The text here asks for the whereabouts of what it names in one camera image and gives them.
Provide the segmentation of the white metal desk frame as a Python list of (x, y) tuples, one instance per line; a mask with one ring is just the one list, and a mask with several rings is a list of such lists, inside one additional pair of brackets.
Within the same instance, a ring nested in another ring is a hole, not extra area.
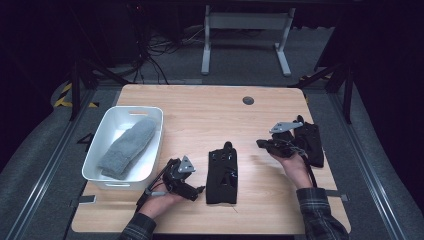
[(211, 59), (210, 31), (212, 29), (233, 30), (280, 30), (281, 40), (274, 44), (274, 50), (285, 77), (292, 75), (284, 49), (294, 20), (296, 9), (290, 8), (284, 13), (240, 13), (215, 12), (210, 5), (205, 7), (204, 48), (201, 74), (208, 75)]

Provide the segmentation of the yellow black floor tape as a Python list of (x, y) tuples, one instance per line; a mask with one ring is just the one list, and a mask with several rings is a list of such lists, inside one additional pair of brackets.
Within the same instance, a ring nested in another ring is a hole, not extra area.
[(73, 106), (72, 102), (66, 100), (66, 97), (71, 90), (72, 90), (72, 84), (67, 83), (62, 89), (58, 99), (54, 103), (54, 107), (72, 107)]

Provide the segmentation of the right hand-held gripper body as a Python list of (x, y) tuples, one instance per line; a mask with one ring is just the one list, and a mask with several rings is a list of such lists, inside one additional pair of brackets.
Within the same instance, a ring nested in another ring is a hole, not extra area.
[(293, 129), (303, 125), (302, 122), (278, 122), (270, 130), (271, 139), (274, 141), (273, 148), (276, 149), (278, 157), (289, 158), (294, 153), (304, 154), (304, 150), (294, 143), (294, 137), (291, 134)]

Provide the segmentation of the black glove with cutouts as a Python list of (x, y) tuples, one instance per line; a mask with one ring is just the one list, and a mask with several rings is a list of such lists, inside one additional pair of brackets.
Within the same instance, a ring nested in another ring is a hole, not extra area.
[(237, 151), (232, 143), (227, 141), (222, 149), (209, 152), (206, 203), (236, 204), (237, 194)]

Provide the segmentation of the black long glove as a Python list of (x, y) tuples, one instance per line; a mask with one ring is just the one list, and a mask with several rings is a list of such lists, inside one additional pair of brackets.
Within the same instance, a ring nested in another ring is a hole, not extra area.
[(323, 168), (324, 154), (319, 126), (306, 122), (301, 115), (297, 116), (295, 123), (302, 123), (302, 126), (294, 129), (297, 146), (306, 152), (309, 163), (312, 166)]

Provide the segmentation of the white plastic bin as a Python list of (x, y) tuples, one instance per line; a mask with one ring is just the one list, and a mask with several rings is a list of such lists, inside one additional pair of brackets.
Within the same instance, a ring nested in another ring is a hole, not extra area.
[[(147, 146), (126, 168), (124, 179), (105, 176), (98, 166), (110, 146), (144, 118), (154, 120), (156, 128)], [(90, 183), (107, 190), (144, 190), (155, 178), (163, 132), (163, 111), (151, 106), (115, 106), (104, 114), (86, 155), (81, 173)]]

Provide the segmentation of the person's left hand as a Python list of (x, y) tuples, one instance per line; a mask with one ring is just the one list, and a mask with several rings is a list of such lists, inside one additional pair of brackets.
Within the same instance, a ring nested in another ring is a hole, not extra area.
[(183, 200), (183, 197), (172, 193), (166, 193), (161, 196), (150, 196), (138, 212), (151, 219), (155, 219)]

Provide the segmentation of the grey tape strip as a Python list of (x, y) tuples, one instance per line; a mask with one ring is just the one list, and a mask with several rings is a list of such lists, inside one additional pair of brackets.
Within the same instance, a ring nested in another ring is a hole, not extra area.
[(95, 195), (79, 196), (70, 202), (70, 207), (76, 208), (81, 204), (91, 204), (96, 201)]
[(343, 202), (348, 202), (349, 201), (349, 197), (347, 194), (342, 194), (340, 193), (338, 190), (325, 190), (327, 196), (329, 197), (338, 197), (341, 199), (341, 201)]

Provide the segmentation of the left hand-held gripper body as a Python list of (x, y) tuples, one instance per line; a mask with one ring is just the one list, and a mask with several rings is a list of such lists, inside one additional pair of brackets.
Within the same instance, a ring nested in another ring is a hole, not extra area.
[(185, 199), (197, 195), (196, 188), (187, 184), (185, 180), (196, 169), (187, 156), (182, 159), (170, 159), (165, 167), (162, 181), (170, 193), (177, 194)]

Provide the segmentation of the black metal stand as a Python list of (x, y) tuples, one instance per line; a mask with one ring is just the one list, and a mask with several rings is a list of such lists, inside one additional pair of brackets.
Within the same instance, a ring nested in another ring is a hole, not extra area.
[(71, 68), (71, 83), (72, 83), (72, 113), (70, 120), (73, 121), (77, 118), (81, 108), (82, 100), (80, 96), (81, 87), (80, 84), (83, 84), (84, 87), (88, 90), (95, 90), (98, 86), (97, 78), (94, 76), (93, 71), (96, 70), (101, 74), (105, 75), (108, 79), (113, 80), (114, 82), (124, 86), (128, 84), (128, 81), (124, 78), (118, 76), (112, 71), (108, 70), (106, 67), (103, 67), (91, 60), (80, 58), (74, 62), (73, 67)]
[(312, 83), (329, 77), (327, 84), (324, 89), (327, 93), (335, 94), (344, 86), (342, 113), (345, 121), (351, 123), (351, 102), (353, 93), (353, 75), (350, 64), (336, 64), (331, 67), (327, 67), (311, 76), (303, 76), (298, 83), (288, 85), (288, 88), (303, 89)]

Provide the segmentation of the person's right hand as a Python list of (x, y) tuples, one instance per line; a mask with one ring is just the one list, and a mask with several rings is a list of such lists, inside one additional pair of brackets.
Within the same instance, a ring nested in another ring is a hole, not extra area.
[(313, 187), (304, 160), (298, 153), (293, 154), (289, 158), (278, 157), (275, 155), (273, 155), (273, 158), (282, 165), (286, 176), (297, 189)]

